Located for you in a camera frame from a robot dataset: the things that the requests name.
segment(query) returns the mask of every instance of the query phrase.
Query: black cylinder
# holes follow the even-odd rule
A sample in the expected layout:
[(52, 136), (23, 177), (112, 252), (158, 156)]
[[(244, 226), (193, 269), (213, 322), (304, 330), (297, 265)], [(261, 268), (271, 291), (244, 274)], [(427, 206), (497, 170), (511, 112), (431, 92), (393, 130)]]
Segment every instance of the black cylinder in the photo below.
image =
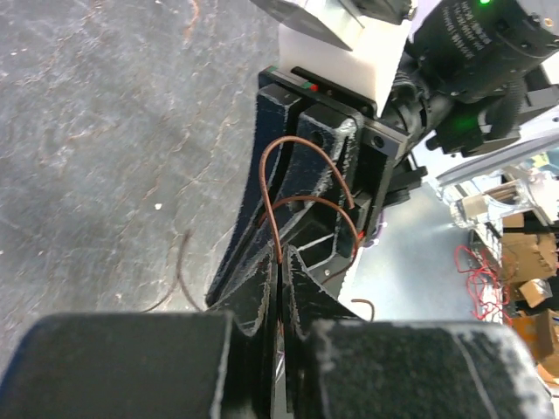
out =
[(442, 0), (411, 52), (443, 94), (473, 103), (559, 49), (559, 0)]

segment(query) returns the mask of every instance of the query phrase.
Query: scratch mark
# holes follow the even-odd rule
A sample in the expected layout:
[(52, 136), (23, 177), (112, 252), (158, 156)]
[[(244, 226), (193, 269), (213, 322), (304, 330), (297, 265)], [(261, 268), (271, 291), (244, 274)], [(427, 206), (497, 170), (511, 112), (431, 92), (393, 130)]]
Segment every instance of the scratch mark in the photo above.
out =
[(198, 6), (197, 0), (189, 0), (189, 2), (190, 5), (192, 6), (192, 12), (194, 13), (194, 16), (192, 17), (190, 22), (186, 26), (184, 26), (183, 29), (184, 42), (188, 42), (190, 40), (190, 34), (194, 29), (194, 24), (200, 17), (200, 7)]
[(462, 356), (464, 357), (464, 360), (466, 361), (466, 365), (468, 367), (468, 370), (470, 371), (470, 375), (472, 376), (473, 383), (475, 384), (475, 387), (478, 389), (478, 394), (480, 395), (481, 400), (483, 401), (483, 404), (487, 409), (487, 413), (489, 413), (491, 419), (499, 419), (499, 415), (497, 415), (495, 406), (491, 403), (491, 399), (489, 399), (489, 394), (487, 393), (487, 390), (483, 385), (483, 381), (480, 378), (480, 374), (478, 373), (478, 370), (476, 369), (475, 364), (473, 363), (472, 356), (470, 355), (470, 353), (468, 352), (464, 344), (460, 341), (460, 339), (457, 338), (454, 334), (452, 335), (452, 340), (454, 340), (454, 343), (456, 343), (456, 346), (458, 347), (459, 351), (462, 353)]

